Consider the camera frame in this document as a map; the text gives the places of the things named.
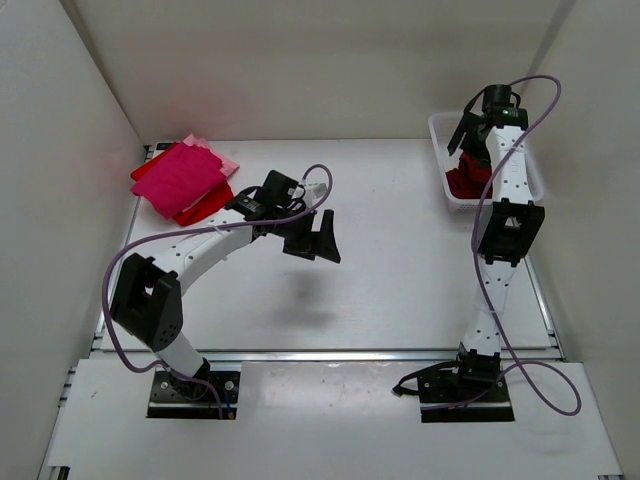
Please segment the dark red clothes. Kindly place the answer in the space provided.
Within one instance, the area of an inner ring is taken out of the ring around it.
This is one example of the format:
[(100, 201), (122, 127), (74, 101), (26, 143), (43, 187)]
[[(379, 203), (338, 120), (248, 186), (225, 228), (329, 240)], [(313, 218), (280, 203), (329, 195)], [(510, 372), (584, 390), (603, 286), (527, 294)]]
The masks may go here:
[(479, 199), (492, 175), (490, 164), (462, 153), (458, 166), (446, 172), (446, 180), (451, 194), (458, 199)]

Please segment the red t shirt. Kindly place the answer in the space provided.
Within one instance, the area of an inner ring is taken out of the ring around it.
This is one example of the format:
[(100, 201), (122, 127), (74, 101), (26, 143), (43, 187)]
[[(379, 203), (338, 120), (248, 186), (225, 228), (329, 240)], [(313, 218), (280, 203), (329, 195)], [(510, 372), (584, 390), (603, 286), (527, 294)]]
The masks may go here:
[[(131, 178), (134, 182), (139, 179), (142, 174), (155, 163), (155, 158), (131, 172)], [(231, 200), (232, 197), (233, 192), (231, 186), (228, 183), (228, 178), (226, 178), (226, 181), (224, 183), (220, 184), (219, 186), (212, 189), (209, 193), (205, 194), (193, 206), (175, 215), (171, 219), (165, 220), (172, 220), (183, 227), (193, 225), (219, 211), (229, 200)]]

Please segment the pink t shirt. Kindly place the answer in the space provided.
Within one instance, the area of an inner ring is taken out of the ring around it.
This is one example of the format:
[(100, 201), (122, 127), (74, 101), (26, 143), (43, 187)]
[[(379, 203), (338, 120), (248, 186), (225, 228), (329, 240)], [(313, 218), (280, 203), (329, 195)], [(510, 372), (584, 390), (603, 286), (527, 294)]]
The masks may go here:
[(197, 137), (194, 134), (190, 134), (182, 140), (182, 143), (189, 147), (196, 147), (200, 151), (207, 151), (208, 155), (211, 158), (214, 158), (214, 163), (220, 167), (221, 173), (226, 177), (230, 178), (239, 170), (239, 165), (235, 163), (233, 160), (227, 158), (223, 154), (215, 151), (210, 143), (201, 137)]

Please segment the magenta t shirt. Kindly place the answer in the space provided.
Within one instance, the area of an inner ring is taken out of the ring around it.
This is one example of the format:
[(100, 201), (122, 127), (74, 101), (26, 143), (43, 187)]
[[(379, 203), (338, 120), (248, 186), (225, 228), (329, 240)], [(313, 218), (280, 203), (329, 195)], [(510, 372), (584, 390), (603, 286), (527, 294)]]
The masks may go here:
[(155, 158), (131, 192), (149, 202), (161, 217), (171, 219), (225, 181), (207, 151), (178, 142)]

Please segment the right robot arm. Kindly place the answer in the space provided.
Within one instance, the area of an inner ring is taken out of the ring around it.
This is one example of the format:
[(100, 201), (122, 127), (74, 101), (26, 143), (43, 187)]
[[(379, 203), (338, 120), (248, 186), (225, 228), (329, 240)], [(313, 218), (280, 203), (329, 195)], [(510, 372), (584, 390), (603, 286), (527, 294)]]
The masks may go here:
[(459, 156), (447, 174), (449, 189), (479, 190), (472, 232), (477, 263), (479, 303), (476, 317), (451, 362), (406, 375), (414, 389), (398, 382), (401, 397), (432, 395), (433, 402), (461, 404), (494, 387), (501, 373), (501, 348), (506, 341), (496, 319), (505, 308), (517, 266), (526, 256), (545, 218), (528, 185), (523, 134), (529, 126), (520, 96), (509, 85), (490, 85), (469, 101), (447, 151)]

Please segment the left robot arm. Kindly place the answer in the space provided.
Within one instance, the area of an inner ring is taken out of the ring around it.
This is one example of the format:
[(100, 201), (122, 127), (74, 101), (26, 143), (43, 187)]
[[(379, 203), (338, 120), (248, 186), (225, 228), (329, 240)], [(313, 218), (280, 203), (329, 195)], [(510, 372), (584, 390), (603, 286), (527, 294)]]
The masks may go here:
[(159, 235), (123, 247), (105, 271), (102, 310), (125, 367), (133, 373), (163, 368), (187, 400), (218, 398), (209, 362), (183, 332), (184, 294), (231, 254), (269, 235), (282, 239), (287, 255), (340, 263), (333, 210), (323, 211), (320, 228), (313, 228), (333, 187), (332, 178), (311, 183), (272, 170), (262, 185), (240, 191), (205, 226), (168, 233), (173, 243), (166, 252), (144, 257), (136, 251)]

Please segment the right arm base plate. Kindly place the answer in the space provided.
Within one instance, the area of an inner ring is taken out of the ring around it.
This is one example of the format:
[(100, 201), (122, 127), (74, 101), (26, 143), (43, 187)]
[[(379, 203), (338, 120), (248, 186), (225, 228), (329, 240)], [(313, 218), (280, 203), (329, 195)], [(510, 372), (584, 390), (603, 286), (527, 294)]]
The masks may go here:
[(509, 423), (515, 415), (505, 380), (488, 390), (463, 389), (451, 370), (439, 370), (418, 377), (422, 423)]

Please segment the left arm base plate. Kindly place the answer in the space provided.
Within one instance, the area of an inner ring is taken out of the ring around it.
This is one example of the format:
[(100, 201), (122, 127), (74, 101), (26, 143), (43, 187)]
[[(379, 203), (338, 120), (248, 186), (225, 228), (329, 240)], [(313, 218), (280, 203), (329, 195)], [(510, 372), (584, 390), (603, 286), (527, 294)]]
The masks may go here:
[(238, 415), (241, 371), (230, 367), (209, 371), (206, 382), (186, 382), (157, 368), (148, 397), (150, 419), (235, 420)]

